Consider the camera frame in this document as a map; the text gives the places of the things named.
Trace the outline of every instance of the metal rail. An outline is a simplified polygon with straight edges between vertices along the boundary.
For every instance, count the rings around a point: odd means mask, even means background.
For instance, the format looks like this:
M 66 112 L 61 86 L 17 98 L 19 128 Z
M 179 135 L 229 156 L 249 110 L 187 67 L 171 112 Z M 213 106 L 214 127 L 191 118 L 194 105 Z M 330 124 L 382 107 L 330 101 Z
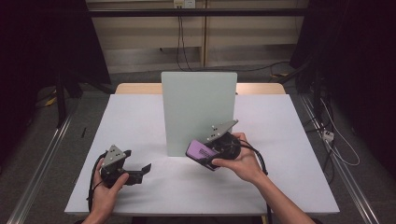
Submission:
M 313 105 L 311 101 L 306 97 L 301 95 L 301 99 L 303 101 L 303 105 L 305 107 L 306 112 L 308 113 L 309 117 L 313 120 L 315 128 L 319 128 L 320 125 L 318 120 L 315 119 L 315 114 L 312 111 Z M 326 150 L 330 153 L 331 146 L 327 141 L 324 141 Z M 339 154 L 339 151 L 336 147 L 333 150 Z M 338 174 L 341 176 L 346 189 L 348 190 L 353 202 L 355 203 L 356 207 L 358 208 L 359 212 L 361 213 L 361 217 L 363 218 L 364 222 L 367 224 L 379 224 L 379 220 L 375 215 L 373 207 L 370 205 L 369 201 L 367 200 L 366 196 L 364 195 L 363 191 L 359 187 L 359 184 L 356 182 L 355 178 L 353 177 L 352 173 L 350 173 L 347 165 L 342 161 L 338 160 L 332 153 L 331 155 L 332 161 L 334 163 L 334 167 L 337 169 Z
M 71 118 L 78 107 L 79 100 L 73 100 L 69 106 L 70 112 L 66 117 L 62 126 L 56 129 L 52 140 L 47 147 L 46 152 L 44 153 L 41 162 L 38 164 L 37 169 L 35 170 L 35 174 L 33 175 L 32 179 L 29 181 L 29 184 L 25 191 L 23 192 L 20 200 L 18 201 L 17 205 L 14 208 L 7 224 L 22 224 L 26 219 L 29 210 L 35 200 L 35 196 L 37 195 L 38 191 L 40 190 L 41 184 L 44 180 L 44 177 L 50 168 L 51 162 L 55 157 L 55 154 L 61 144 L 64 135 L 69 127 Z

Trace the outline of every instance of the right hand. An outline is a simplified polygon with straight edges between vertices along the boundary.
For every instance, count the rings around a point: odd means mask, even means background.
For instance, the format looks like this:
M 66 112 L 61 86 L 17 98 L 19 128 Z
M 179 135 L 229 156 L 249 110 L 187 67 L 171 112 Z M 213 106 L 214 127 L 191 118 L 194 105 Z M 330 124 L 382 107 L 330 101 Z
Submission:
M 240 140 L 247 141 L 244 133 L 233 133 L 233 135 Z M 257 178 L 264 175 L 262 168 L 257 162 L 256 154 L 245 147 L 241 148 L 241 153 L 235 160 L 214 159 L 212 164 L 229 168 L 234 171 L 239 178 L 250 183 L 253 183 Z

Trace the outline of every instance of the white cable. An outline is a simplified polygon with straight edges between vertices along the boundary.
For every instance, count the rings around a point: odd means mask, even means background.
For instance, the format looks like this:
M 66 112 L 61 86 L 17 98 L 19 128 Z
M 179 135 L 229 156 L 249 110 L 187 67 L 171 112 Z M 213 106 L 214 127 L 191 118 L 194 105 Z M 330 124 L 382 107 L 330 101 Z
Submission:
M 328 142 L 327 140 L 325 140 L 326 143 L 329 145 L 330 150 L 331 150 L 331 151 L 334 153 L 334 155 L 335 155 L 336 157 L 338 157 L 338 159 L 340 159 L 343 163 L 348 164 L 348 165 L 351 165 L 351 166 L 357 166 L 357 165 L 359 165 L 359 164 L 361 163 L 361 158 L 359 158 L 358 153 L 356 153 L 356 151 L 355 151 L 355 149 L 353 148 L 353 146 L 350 145 L 350 144 L 348 143 L 348 141 L 345 139 L 345 137 L 338 131 L 337 127 L 335 127 L 335 124 L 334 124 L 334 122 L 332 121 L 332 116 L 330 115 L 330 112 L 329 112 L 329 110 L 327 109 L 326 104 L 323 102 L 323 99 L 320 98 L 320 101 L 323 103 L 324 108 L 326 109 L 326 112 L 327 112 L 327 114 L 329 115 L 329 119 L 330 119 L 330 122 L 332 123 L 332 126 L 333 126 L 334 129 L 338 132 L 338 134 L 340 134 L 340 136 L 344 139 L 344 141 L 349 145 L 349 147 L 352 149 L 353 153 L 355 153 L 356 158 L 358 158 L 358 162 L 357 162 L 357 163 L 351 163 L 351 162 L 345 161 L 345 160 L 341 157 L 340 154 L 338 154 L 337 152 L 334 151 L 334 149 L 332 149 L 332 147 L 330 146 L 329 142 Z

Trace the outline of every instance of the wrist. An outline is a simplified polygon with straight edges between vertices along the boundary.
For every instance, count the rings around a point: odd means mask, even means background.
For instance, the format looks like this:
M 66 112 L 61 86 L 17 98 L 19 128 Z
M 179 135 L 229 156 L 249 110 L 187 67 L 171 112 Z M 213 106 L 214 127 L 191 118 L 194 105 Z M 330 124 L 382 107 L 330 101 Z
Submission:
M 104 216 L 103 213 L 96 213 L 96 212 L 91 212 L 87 218 L 85 218 L 84 224 L 102 224 L 107 221 L 108 217 Z
M 269 181 L 268 176 L 264 172 L 259 172 L 255 174 L 249 182 L 252 183 L 254 186 L 258 187 L 259 185 L 267 181 Z

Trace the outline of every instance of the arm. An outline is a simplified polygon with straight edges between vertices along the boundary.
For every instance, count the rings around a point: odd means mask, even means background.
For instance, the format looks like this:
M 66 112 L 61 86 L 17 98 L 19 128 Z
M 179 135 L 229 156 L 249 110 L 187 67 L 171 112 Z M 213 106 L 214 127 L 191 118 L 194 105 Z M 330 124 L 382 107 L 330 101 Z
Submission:
M 234 135 L 241 140 L 247 141 L 244 133 L 234 133 Z M 243 147 L 235 160 L 214 159 L 212 163 L 217 166 L 227 167 L 233 170 L 241 179 L 252 183 L 282 223 L 314 223 L 262 171 L 253 151 Z
M 102 162 L 103 159 L 101 159 L 96 166 L 93 185 L 99 185 L 93 193 L 92 211 L 83 222 L 86 224 L 105 223 L 108 220 L 114 209 L 114 205 L 117 200 L 117 194 L 129 177 L 128 174 L 121 175 L 114 186 L 111 189 L 108 189 L 104 183 L 102 183 L 102 177 L 99 174 Z

